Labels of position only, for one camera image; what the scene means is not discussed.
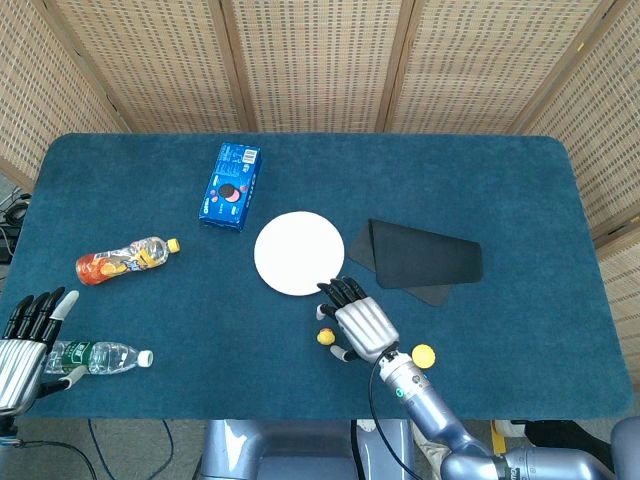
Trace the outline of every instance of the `woven panel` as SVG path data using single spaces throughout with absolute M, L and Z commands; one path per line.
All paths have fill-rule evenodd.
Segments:
M 427 0 L 391 129 L 503 133 L 597 0 Z
M 630 2 L 529 133 L 567 146 L 592 228 L 640 201 L 640 1 Z
M 238 130 L 206 0 L 56 0 L 138 131 Z
M 67 132 L 119 127 L 30 2 L 0 2 L 0 157 L 32 181 Z
M 640 384 L 640 243 L 601 260 L 600 271 L 627 365 Z
M 258 128 L 373 131 L 400 0 L 236 0 Z

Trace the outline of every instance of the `blue box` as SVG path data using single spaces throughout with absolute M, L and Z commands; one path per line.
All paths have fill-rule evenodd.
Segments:
M 200 220 L 242 230 L 261 164 L 260 148 L 223 143 L 200 207 Z

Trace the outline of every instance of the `yellow ball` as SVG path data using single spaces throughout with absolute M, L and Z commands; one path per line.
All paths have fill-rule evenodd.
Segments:
M 318 332 L 316 340 L 320 345 L 333 345 L 336 341 L 336 335 L 330 328 L 323 328 Z
M 420 368 L 431 368 L 436 363 L 436 352 L 429 345 L 416 345 L 411 352 L 411 358 Z

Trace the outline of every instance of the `water bottle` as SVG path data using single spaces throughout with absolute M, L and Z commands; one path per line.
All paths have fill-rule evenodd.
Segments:
M 111 375 L 133 367 L 150 367 L 151 350 L 136 349 L 115 342 L 55 342 L 47 358 L 45 373 L 69 373 L 84 365 L 92 375 Z
M 128 247 L 80 257 L 76 261 L 76 273 L 85 285 L 97 285 L 123 273 L 162 265 L 169 253 L 179 251 L 180 244 L 175 238 L 166 242 L 158 237 L 143 238 Z

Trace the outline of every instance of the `white plate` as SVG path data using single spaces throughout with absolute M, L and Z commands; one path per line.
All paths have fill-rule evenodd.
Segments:
M 262 229 L 253 250 L 256 269 L 273 289 L 287 295 L 319 292 L 340 273 L 344 244 L 329 220 L 311 212 L 285 213 Z

